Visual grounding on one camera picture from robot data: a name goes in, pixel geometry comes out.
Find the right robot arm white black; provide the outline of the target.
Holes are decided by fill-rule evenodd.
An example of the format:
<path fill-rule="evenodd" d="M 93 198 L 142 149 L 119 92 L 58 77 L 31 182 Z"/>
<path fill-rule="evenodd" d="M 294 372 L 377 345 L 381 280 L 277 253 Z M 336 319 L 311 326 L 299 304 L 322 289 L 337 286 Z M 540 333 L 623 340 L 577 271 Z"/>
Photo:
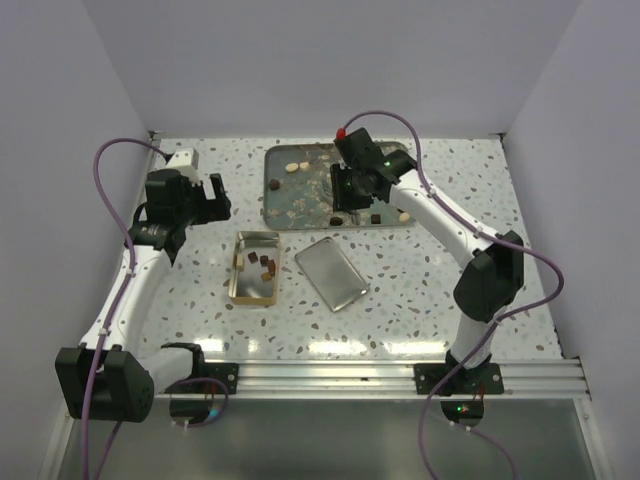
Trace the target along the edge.
<path fill-rule="evenodd" d="M 523 286 L 523 253 L 482 238 L 495 230 L 460 207 L 447 212 L 442 203 L 448 198 L 423 184 L 417 162 L 407 152 L 383 153 L 363 128 L 351 133 L 339 129 L 334 144 L 344 162 L 330 168 L 336 211 L 384 202 L 409 214 L 462 270 L 453 292 L 461 318 L 446 354 L 445 379 L 454 391 L 470 391 L 480 382 L 480 368 L 491 356 L 490 327 Z"/>

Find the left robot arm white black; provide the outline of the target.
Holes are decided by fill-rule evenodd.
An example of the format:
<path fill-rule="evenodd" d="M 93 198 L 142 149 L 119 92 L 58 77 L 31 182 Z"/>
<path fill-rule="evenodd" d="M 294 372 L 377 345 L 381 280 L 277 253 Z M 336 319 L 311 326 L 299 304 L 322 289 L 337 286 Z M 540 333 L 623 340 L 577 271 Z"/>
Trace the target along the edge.
<path fill-rule="evenodd" d="M 78 346 L 57 354 L 55 370 L 69 414 L 77 420 L 140 423 L 154 397 L 178 385 L 201 390 L 208 379 L 202 348 L 169 342 L 141 359 L 134 349 L 156 292 L 174 265 L 189 227 L 231 217 L 220 174 L 204 184 L 175 168 L 151 172 L 135 212 L 122 264 L 100 313 Z"/>

